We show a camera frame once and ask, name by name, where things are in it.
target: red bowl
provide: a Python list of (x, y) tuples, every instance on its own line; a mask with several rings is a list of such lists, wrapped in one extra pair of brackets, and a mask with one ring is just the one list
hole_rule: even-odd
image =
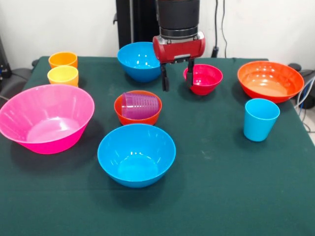
[(237, 76), (249, 97), (274, 103), (289, 100), (304, 87), (300, 73), (287, 65), (270, 61), (249, 62), (238, 70)]
[(122, 125), (127, 125), (127, 124), (150, 124), (150, 125), (154, 125), (159, 117), (159, 114), (161, 113), (162, 110), (162, 101), (161, 99), (155, 95), (152, 92), (148, 92), (148, 91), (144, 91), (144, 90), (134, 90), (134, 91), (129, 91), (130, 93), (135, 93), (135, 94), (141, 94), (141, 95), (150, 95), (150, 96), (154, 96), (158, 99), (158, 103), (159, 103), (159, 110), (158, 112), (154, 115), (151, 116), (149, 118), (146, 119), (129, 119), (126, 117), (123, 117), (123, 113), (122, 113), (122, 102), (123, 102), (123, 95), (120, 95), (116, 101), (114, 102), (114, 110), (118, 116), (118, 119), (120, 121), (120, 123)]
[[(186, 80), (188, 69), (184, 70)], [(222, 72), (214, 66), (196, 64), (193, 68), (193, 86), (191, 91), (197, 95), (208, 95), (222, 81)]]

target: cable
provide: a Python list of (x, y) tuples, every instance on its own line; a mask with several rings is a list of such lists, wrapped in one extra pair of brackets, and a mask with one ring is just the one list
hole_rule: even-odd
[(303, 118), (302, 118), (302, 122), (303, 123), (304, 123), (305, 117), (306, 117), (306, 109), (304, 109), (304, 115), (303, 115)]
[[(313, 77), (312, 79), (310, 79), (310, 80), (304, 85), (304, 88), (299, 92), (299, 95), (298, 95), (298, 97), (297, 97), (297, 104), (294, 106), (294, 108), (299, 107), (299, 106), (304, 102), (304, 100), (307, 98), (307, 96), (310, 94), (311, 89), (312, 89), (312, 86), (313, 86), (313, 84), (314, 84), (314, 81), (315, 81), (315, 77)], [(303, 90), (304, 90), (305, 87), (306, 87), (307, 85), (309, 85), (309, 84), (310, 84), (310, 86), (309, 86), (308, 89), (307, 89), (306, 95), (303, 97), (302, 101), (300, 101), (301, 94), (302, 94)]]
[(305, 117), (306, 117), (306, 109), (304, 109), (304, 116), (303, 116), (302, 122), (303, 122), (304, 126), (308, 129), (307, 132), (309, 134), (315, 133), (315, 131), (312, 131), (311, 128), (306, 123), (304, 123)]
[(305, 124), (305, 123), (303, 123), (303, 124), (304, 124), (304, 126), (308, 129), (307, 132), (310, 132), (310, 131), (311, 131), (311, 128), (310, 128), (307, 124)]
[(217, 46), (218, 46), (217, 13), (218, 13), (218, 0), (216, 0), (216, 11), (215, 11), (215, 36), (216, 36), (216, 43), (215, 43), (215, 47), (217, 47)]
[[(303, 89), (304, 90), (304, 92), (303, 92), (303, 97), (305, 97), (305, 94), (306, 94), (306, 91), (307, 91), (307, 89), (308, 89), (308, 86), (309, 85), (307, 85), (306, 87), (305, 87), (305, 89)], [(303, 110), (303, 105), (304, 105), (304, 102), (302, 102), (302, 104), (301, 104), (301, 107), (300, 107), (300, 112), (299, 112), (299, 116), (301, 115), (301, 112), (302, 112), (302, 110)]]
[(10, 100), (9, 98), (3, 97), (3, 96), (1, 96), (1, 95), (0, 95), (0, 98), (4, 99), (4, 100), (6, 100), (6, 101)]
[(18, 77), (20, 77), (20, 78), (22, 78), (22, 79), (28, 81), (28, 79), (25, 78), (25, 77), (23, 77), (22, 75), (16, 74), (16, 73), (14, 73), (14, 72), (12, 72), (12, 75), (16, 75), (16, 76), (18, 76)]
[(222, 15), (222, 22), (221, 22), (221, 31), (222, 31), (223, 39), (225, 41), (224, 57), (226, 58), (227, 40), (226, 40), (226, 38), (224, 36), (224, 31), (223, 31), (224, 17), (225, 17), (225, 0), (223, 0), (223, 15)]

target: plastic cup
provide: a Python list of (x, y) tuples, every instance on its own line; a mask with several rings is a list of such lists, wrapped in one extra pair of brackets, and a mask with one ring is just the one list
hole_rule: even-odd
[(123, 93), (122, 115), (128, 119), (146, 119), (159, 110), (158, 99), (154, 96)]
[(62, 65), (51, 69), (47, 77), (51, 84), (72, 85), (78, 87), (79, 71), (70, 65)]
[(280, 115), (272, 101), (255, 98), (245, 104), (244, 135), (251, 141), (264, 141)]
[(48, 61), (51, 68), (61, 65), (71, 65), (78, 68), (78, 56), (72, 52), (55, 53), (49, 57)]

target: blue cup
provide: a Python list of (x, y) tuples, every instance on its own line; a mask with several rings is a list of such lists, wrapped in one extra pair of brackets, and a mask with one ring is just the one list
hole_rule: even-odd
[(255, 98), (245, 104), (244, 135), (251, 141), (264, 141), (280, 115), (279, 107), (266, 99)]

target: blue bowl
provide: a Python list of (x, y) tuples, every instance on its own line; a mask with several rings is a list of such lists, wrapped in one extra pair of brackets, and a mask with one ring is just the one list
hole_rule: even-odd
[(147, 124), (121, 126), (101, 141), (97, 156), (103, 170), (131, 188), (149, 186), (167, 172), (175, 160), (172, 138)]
[(161, 74), (159, 60), (153, 50), (153, 43), (138, 42), (122, 47), (117, 58), (124, 71), (135, 81), (149, 82)]

